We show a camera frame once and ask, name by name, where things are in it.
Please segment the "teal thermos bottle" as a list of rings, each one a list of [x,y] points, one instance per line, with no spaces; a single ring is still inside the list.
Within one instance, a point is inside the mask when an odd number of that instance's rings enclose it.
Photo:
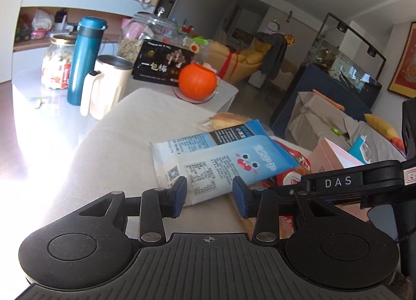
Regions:
[[[94,69],[107,22],[101,18],[84,17],[77,25],[68,82],[67,102],[79,106],[86,75]]]

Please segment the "glass fish tank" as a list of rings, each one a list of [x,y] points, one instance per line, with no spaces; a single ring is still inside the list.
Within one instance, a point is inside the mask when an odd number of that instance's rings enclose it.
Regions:
[[[378,97],[382,85],[379,83],[379,76],[386,64],[385,56],[377,50],[366,38],[352,28],[346,22],[332,13],[327,13],[326,18],[332,18],[337,22],[337,30],[343,34],[351,32],[361,42],[367,46],[367,54],[372,58],[380,58],[381,65],[375,75],[366,71],[358,65],[340,47],[336,47],[330,43],[326,35],[323,33],[324,24],[321,25],[310,50],[305,57],[306,63],[311,63],[330,77],[340,82],[349,91],[354,93],[367,108],[372,108],[376,98]]]

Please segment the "white tv cabinet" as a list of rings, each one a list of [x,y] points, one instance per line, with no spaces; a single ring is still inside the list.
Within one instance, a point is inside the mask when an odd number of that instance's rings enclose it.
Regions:
[[[221,82],[217,92],[200,104],[183,101],[172,88],[129,80],[121,100],[128,115],[144,124],[156,113],[197,122],[230,107],[238,90]],[[60,193],[83,139],[97,125],[91,116],[66,101],[66,91],[45,88],[38,68],[17,72],[1,84],[1,187],[12,192],[41,189]]]

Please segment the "blue white snack bag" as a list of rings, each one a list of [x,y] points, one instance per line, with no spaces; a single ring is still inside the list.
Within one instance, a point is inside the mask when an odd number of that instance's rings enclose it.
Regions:
[[[297,168],[297,161],[268,136],[258,120],[151,145],[157,181],[171,187],[187,179],[186,206],[232,192],[234,177],[246,185]]]

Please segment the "orange pumpkin bucket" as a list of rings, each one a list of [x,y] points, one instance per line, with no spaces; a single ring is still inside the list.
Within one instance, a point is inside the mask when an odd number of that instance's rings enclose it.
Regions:
[[[191,63],[180,72],[178,86],[187,98],[202,101],[217,88],[217,75],[210,68],[199,63]]]

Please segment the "wrapped bread roll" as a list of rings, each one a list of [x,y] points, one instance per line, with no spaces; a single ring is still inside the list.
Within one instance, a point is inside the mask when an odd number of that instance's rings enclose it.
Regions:
[[[211,132],[244,124],[248,121],[251,121],[251,118],[245,117],[244,115],[236,113],[217,113],[212,117],[200,120],[197,123],[197,127],[204,132]]]

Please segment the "large glass jar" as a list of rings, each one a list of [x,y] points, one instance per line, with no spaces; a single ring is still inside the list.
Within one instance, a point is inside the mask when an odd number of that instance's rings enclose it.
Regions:
[[[177,45],[178,24],[163,18],[164,11],[160,7],[156,14],[141,11],[130,19],[124,19],[117,55],[134,63],[145,40]]]

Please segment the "small glass snack jar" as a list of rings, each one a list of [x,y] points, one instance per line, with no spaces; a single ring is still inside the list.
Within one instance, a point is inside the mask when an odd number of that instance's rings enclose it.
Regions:
[[[67,89],[76,35],[55,35],[44,53],[41,84],[50,89]]]

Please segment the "black plum snack box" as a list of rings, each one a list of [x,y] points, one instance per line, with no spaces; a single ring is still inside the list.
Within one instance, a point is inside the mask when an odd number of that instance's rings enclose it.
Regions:
[[[191,64],[193,57],[188,49],[145,40],[133,67],[133,79],[178,87],[180,72]]]

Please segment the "red framed wall picture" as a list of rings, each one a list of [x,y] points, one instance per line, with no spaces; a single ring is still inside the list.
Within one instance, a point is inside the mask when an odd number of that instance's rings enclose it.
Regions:
[[[407,98],[415,98],[416,89],[416,22],[410,25],[403,53],[398,62],[388,91]]]

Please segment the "beige lidded mug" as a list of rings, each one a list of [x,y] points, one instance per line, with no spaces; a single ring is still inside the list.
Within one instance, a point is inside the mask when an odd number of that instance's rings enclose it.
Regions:
[[[133,63],[113,55],[99,55],[85,79],[80,114],[101,120],[123,98]]]

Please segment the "blue toy device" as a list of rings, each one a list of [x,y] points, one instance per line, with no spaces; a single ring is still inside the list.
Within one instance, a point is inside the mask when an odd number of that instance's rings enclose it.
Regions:
[[[359,136],[352,147],[348,150],[348,153],[363,164],[370,164],[372,162],[372,152],[367,145],[366,138],[366,136]]]

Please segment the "pink cardboard box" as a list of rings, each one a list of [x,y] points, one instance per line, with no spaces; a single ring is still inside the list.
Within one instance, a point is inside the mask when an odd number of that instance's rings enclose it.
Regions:
[[[361,161],[327,138],[319,140],[308,159],[312,173],[335,171],[362,165]],[[338,205],[338,207],[363,221],[369,220],[367,217],[369,209],[361,209],[359,204]]]

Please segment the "yellow cushion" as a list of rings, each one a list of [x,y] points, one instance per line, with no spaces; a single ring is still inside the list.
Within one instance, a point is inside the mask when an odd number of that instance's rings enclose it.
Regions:
[[[398,132],[392,125],[377,115],[366,113],[364,115],[366,123],[376,130],[380,135],[391,141],[393,138],[399,138]]]

